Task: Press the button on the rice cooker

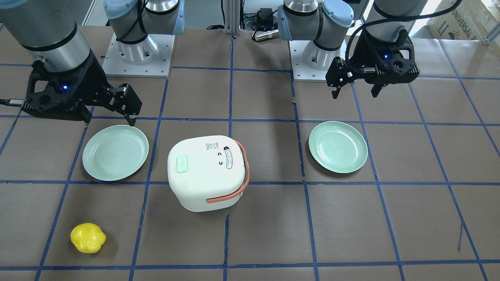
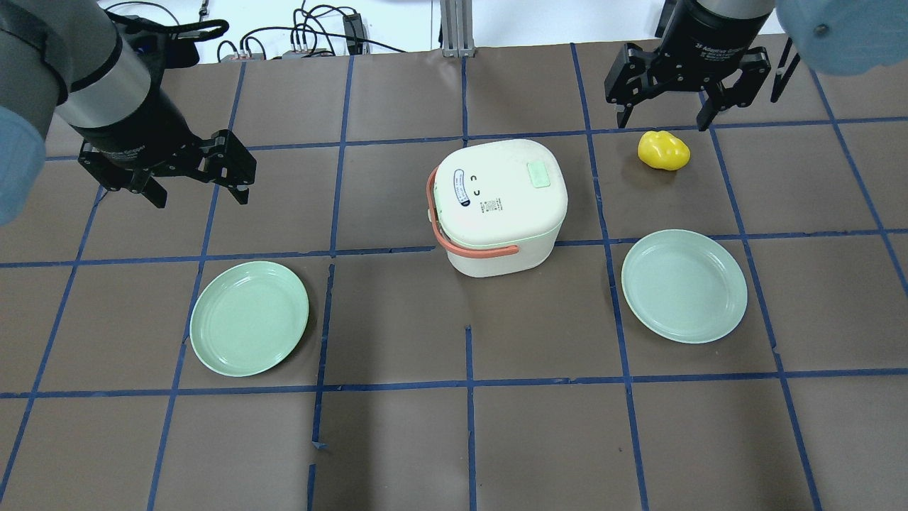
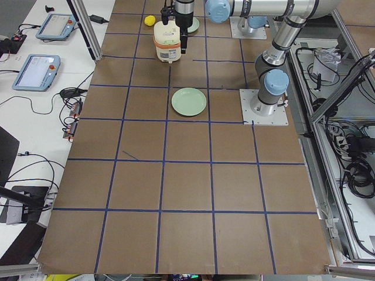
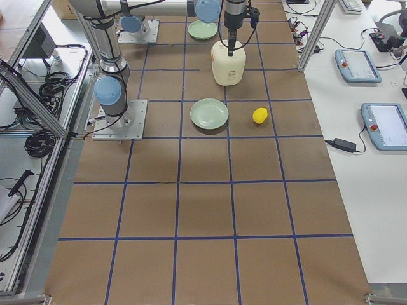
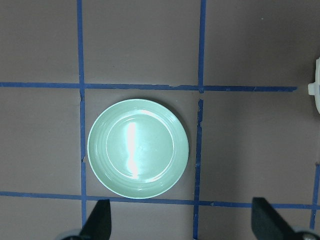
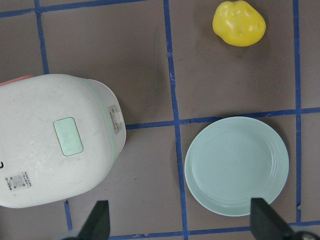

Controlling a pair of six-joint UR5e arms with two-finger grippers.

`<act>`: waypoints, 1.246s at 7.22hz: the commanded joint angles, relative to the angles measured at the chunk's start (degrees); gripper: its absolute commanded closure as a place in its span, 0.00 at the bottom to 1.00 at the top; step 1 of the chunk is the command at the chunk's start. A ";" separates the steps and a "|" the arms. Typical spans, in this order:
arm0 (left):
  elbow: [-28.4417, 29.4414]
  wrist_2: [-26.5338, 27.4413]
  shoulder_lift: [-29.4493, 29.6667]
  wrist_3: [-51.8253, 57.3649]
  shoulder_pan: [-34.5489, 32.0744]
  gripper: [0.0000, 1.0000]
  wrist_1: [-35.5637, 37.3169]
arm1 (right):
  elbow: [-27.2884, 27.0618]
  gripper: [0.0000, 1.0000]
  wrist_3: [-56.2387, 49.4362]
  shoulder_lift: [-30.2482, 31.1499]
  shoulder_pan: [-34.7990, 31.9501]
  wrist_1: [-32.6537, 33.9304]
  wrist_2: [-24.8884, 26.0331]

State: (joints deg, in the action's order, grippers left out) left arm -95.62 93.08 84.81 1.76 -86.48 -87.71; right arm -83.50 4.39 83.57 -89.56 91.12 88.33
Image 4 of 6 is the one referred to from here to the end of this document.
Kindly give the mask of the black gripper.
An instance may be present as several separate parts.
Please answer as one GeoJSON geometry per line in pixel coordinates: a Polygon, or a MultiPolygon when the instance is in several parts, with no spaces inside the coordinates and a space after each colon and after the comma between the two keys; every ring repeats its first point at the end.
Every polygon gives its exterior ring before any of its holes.
{"type": "Polygon", "coordinates": [[[237,30],[241,28],[246,14],[246,1],[226,0],[224,11],[224,25],[228,31],[228,56],[232,57],[235,51],[237,30]]]}

